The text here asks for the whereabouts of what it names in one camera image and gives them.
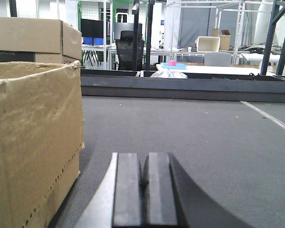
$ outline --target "torn cardboard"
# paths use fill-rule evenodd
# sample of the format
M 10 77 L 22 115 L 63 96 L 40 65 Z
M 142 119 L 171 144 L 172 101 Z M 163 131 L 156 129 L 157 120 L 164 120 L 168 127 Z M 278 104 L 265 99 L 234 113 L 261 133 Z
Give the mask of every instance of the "torn cardboard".
M 82 146 L 79 63 L 0 63 L 0 228 L 47 227 Z
M 228 29 L 221 30 L 222 35 L 219 34 L 219 28 L 214 28 L 212 30 L 212 36 L 213 37 L 220 37 L 220 43 L 219 43 L 219 49 L 228 51 L 230 47 L 230 39 L 231 34 Z

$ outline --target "black office chair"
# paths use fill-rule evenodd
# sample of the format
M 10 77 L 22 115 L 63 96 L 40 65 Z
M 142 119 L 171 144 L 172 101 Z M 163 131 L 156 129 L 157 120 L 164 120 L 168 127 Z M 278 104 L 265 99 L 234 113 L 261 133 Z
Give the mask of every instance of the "black office chair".
M 133 60 L 133 31 L 121 31 L 120 40 L 116 40 L 116 49 L 119 60 L 118 70 L 134 70 Z M 137 70 L 143 68 L 143 40 L 139 38 L 137 48 Z

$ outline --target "white table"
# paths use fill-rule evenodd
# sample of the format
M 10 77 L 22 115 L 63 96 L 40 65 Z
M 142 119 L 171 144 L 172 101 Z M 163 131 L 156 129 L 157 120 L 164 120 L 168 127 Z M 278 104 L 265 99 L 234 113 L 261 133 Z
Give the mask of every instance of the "white table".
M 263 61 L 264 55 L 254 53 L 254 54 L 242 54 L 242 56 L 243 56 L 247 61 L 256 61 L 256 62 L 259 62 L 259 69 L 261 69 L 262 61 Z M 280 60 L 280 56 L 279 56 L 279 55 L 270 55 L 270 56 L 269 56 L 269 62 L 270 62 L 270 63 L 278 63 L 279 60 Z
M 162 64 L 156 65 L 158 70 L 163 70 Z M 185 70 L 170 69 L 172 72 L 182 72 L 182 73 L 203 73 L 203 74 L 225 74 L 225 75 L 249 75 L 253 73 L 257 75 L 261 72 L 257 68 L 249 67 L 225 67 L 225 66 L 187 66 Z

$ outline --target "computer monitor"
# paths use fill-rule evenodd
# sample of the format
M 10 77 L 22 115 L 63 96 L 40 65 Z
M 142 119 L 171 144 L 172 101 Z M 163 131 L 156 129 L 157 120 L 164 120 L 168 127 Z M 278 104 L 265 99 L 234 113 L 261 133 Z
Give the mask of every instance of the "computer monitor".
M 104 37 L 104 21 L 81 19 L 82 37 L 103 38 Z
M 120 32 L 121 31 L 133 31 L 133 23 L 121 23 L 121 22 L 114 22 L 114 39 L 120 39 Z M 142 38 L 142 29 L 143 25 L 138 24 L 138 37 Z

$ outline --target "box flap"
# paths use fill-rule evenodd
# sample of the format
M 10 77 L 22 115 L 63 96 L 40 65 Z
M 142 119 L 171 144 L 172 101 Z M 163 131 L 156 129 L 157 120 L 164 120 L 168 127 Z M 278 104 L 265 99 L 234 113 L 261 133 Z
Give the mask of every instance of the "box flap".
M 226 29 L 226 30 L 221 30 L 221 32 L 222 32 L 222 35 L 228 35 L 228 36 L 231 35 L 231 34 L 230 34 L 230 31 L 229 31 L 228 29 Z
M 213 37 L 218 37 L 219 36 L 219 28 L 214 28 L 212 30 L 212 36 Z
M 81 59 L 81 32 L 62 21 L 62 54 Z
M 60 20 L 0 17 L 0 50 L 60 53 Z

